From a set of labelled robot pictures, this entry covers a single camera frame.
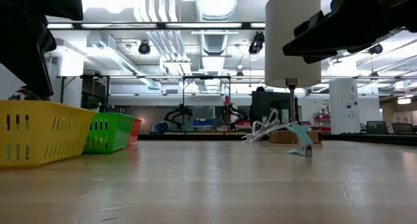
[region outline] chair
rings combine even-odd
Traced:
[[[389,135],[386,123],[383,120],[370,120],[366,122],[367,134]]]
[[[392,129],[395,135],[415,135],[410,123],[392,123]]]

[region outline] red basket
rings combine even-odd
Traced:
[[[135,119],[133,121],[132,131],[130,132],[130,137],[129,137],[129,142],[128,142],[128,147],[136,144],[137,137],[141,130],[141,123],[142,123],[142,120],[139,120],[139,119]]]

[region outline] green basket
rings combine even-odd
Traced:
[[[127,147],[134,119],[122,113],[97,113],[83,153],[106,154]]]

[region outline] wooden table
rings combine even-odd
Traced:
[[[0,223],[417,223],[417,150],[144,141],[0,171]]]

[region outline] computer monitor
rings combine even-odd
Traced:
[[[298,121],[298,98],[295,98],[295,119]],[[252,92],[252,112],[254,117],[269,117],[273,109],[278,110],[281,122],[289,122],[291,118],[290,94],[280,92]]]

